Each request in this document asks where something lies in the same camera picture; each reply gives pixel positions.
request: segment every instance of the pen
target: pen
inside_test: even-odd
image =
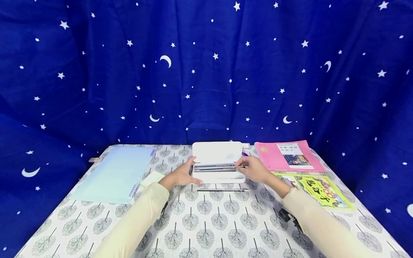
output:
[[[198,192],[249,192],[249,189],[197,189]]]

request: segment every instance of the book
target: book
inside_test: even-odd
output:
[[[114,146],[71,199],[128,204],[154,154],[153,148]]]
[[[304,190],[329,211],[353,211],[355,208],[326,175],[274,173],[291,187]]]
[[[256,142],[255,147],[269,171],[325,173],[325,168],[311,153],[307,141]]]

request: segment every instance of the pink book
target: pink book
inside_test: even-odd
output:
[[[270,171],[324,173],[325,168],[311,153],[307,141],[256,142],[261,161]]]

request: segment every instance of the hand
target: hand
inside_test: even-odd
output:
[[[243,156],[235,166],[248,166],[248,168],[237,168],[238,172],[244,174],[247,178],[261,184],[267,184],[268,180],[274,176],[261,162],[254,156]]]
[[[201,185],[203,182],[197,178],[193,178],[189,175],[189,170],[193,164],[195,164],[194,159],[196,156],[188,159],[188,161],[180,166],[179,168],[172,171],[170,174],[162,178],[158,183],[163,185],[169,191],[175,185],[187,185],[187,184],[197,184]]]

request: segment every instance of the book cover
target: book cover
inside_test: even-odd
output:
[[[320,206],[329,211],[353,211],[354,207],[338,190],[337,186],[325,175],[296,175],[274,173],[291,187],[304,190]]]
[[[256,142],[260,159],[270,171],[324,173],[325,168],[311,153],[307,141]]]

